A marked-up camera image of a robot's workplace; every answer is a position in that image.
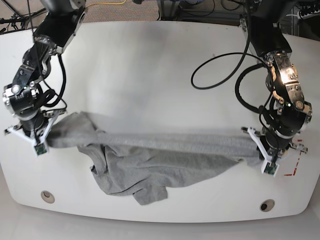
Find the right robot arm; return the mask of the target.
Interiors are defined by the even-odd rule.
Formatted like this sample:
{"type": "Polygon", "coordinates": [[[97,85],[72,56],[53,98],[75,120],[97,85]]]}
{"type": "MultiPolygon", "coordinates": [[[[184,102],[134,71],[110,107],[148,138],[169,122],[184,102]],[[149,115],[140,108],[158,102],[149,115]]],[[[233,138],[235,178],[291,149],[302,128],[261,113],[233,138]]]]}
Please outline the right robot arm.
{"type": "Polygon", "coordinates": [[[33,46],[29,48],[12,83],[3,88],[2,99],[19,124],[8,127],[6,134],[15,134],[30,142],[35,148],[45,148],[49,131],[66,108],[55,107],[63,100],[66,89],[66,69],[62,54],[75,37],[86,13],[84,0],[43,0],[46,17],[32,29],[33,46]],[[42,90],[41,82],[51,72],[51,58],[58,57],[62,71],[59,93],[51,87],[42,90]]]}

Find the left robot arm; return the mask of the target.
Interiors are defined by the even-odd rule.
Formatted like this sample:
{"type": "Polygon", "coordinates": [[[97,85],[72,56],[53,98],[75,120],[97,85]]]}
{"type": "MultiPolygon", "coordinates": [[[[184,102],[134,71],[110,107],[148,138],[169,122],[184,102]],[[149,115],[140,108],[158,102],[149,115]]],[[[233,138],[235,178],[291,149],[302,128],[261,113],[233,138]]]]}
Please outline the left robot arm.
{"type": "Polygon", "coordinates": [[[313,114],[311,103],[305,100],[297,69],[290,61],[292,49],[280,27],[280,20],[295,4],[295,0],[246,0],[240,19],[250,52],[261,62],[240,74],[234,92],[246,109],[265,120],[261,133],[254,133],[252,138],[269,167],[277,164],[294,136],[310,123],[313,114]],[[259,68],[268,71],[265,84],[270,96],[264,105],[255,107],[241,97],[240,84],[248,73],[259,68]]]}

